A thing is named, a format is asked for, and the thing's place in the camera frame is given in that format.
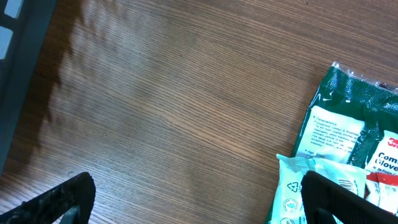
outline white label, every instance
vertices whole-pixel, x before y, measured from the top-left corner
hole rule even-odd
[[[398,210],[398,187],[379,183],[380,185],[380,202],[379,207],[391,212],[397,213]]]
[[[377,146],[366,169],[371,172],[398,175],[398,134],[384,131],[384,138]]]
[[[314,106],[296,156],[346,164],[364,125],[364,121]]]

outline black plastic object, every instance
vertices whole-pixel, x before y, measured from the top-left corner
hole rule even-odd
[[[12,31],[6,56],[0,58],[0,173],[57,2],[24,0],[12,17],[4,12],[9,1],[0,0],[0,27]]]
[[[308,224],[393,224],[398,218],[367,202],[314,171],[308,171],[302,182],[302,198]]]
[[[83,172],[46,193],[0,215],[0,223],[53,223],[61,215],[61,224],[86,224],[95,199],[94,180]]]

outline red logo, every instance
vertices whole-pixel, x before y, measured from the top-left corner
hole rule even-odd
[[[388,145],[398,148],[398,139],[390,138]]]

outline green plastic package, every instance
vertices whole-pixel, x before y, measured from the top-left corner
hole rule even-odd
[[[398,147],[397,105],[391,87],[333,62],[308,107],[292,157],[320,157],[379,172],[385,167],[398,175],[398,153],[380,151],[386,144]]]

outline wooden table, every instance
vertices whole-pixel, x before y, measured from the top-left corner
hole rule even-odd
[[[393,0],[58,0],[0,212],[88,171],[93,223],[263,223],[332,61],[394,83]]]

